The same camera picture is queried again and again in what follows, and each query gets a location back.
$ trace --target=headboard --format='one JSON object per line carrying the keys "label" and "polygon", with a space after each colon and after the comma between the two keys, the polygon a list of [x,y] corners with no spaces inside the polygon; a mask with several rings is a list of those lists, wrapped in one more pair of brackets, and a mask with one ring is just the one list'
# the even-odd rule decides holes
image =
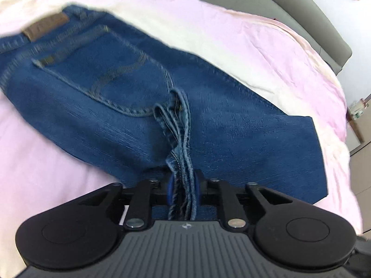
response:
{"label": "headboard", "polygon": [[276,19],[304,37],[338,74],[352,50],[313,0],[203,0]]}

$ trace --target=black circular cover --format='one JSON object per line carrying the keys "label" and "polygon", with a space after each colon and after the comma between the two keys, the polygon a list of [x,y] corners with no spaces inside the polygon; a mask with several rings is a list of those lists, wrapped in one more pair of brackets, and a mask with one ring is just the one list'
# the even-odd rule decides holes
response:
{"label": "black circular cover", "polygon": [[344,264],[356,234],[344,218],[312,205],[276,205],[257,223],[254,239],[271,259],[291,268],[318,270]]}
{"label": "black circular cover", "polygon": [[115,245],[117,228],[91,206],[52,209],[25,221],[16,234],[27,264],[44,269],[72,269],[94,263]]}

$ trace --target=denim fabric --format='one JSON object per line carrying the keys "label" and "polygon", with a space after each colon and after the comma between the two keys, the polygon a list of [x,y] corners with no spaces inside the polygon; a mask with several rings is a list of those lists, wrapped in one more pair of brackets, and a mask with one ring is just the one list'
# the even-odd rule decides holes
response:
{"label": "denim fabric", "polygon": [[70,21],[34,43],[22,34],[0,39],[2,90],[59,147],[126,186],[170,169],[191,177],[193,165],[207,178],[254,181],[308,203],[327,195],[310,117],[286,115],[203,59],[110,14],[77,6],[64,13]]}

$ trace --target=brown leather label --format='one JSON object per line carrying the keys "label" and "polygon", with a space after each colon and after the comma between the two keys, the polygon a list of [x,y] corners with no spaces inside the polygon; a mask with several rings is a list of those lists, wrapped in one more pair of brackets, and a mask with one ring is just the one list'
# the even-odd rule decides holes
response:
{"label": "brown leather label", "polygon": [[53,29],[66,24],[68,21],[69,17],[65,13],[56,13],[33,23],[23,33],[31,42],[34,42]]}

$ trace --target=bed sheet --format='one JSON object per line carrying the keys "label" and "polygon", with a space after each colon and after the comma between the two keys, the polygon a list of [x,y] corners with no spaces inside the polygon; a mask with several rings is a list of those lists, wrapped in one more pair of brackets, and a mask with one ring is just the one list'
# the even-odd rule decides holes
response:
{"label": "bed sheet", "polygon": [[[109,11],[171,47],[204,58],[285,113],[311,116],[329,192],[316,205],[362,233],[349,186],[344,94],[306,40],[277,21],[199,0],[0,0],[0,36],[17,33],[69,3]],[[21,222],[115,179],[41,136],[2,93],[0,135],[0,277],[8,278],[24,267],[14,243]]]}

